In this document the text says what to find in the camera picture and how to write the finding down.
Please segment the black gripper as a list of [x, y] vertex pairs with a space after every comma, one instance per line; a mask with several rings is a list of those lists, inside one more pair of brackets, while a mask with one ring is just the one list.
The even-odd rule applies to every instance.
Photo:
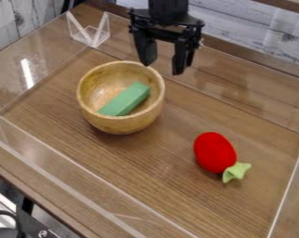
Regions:
[[148, 0], [147, 8], [132, 8], [131, 33], [142, 63], [158, 59], [156, 40], [175, 43], [172, 74], [191, 66], [195, 50], [202, 46], [204, 21], [188, 13], [188, 0]]

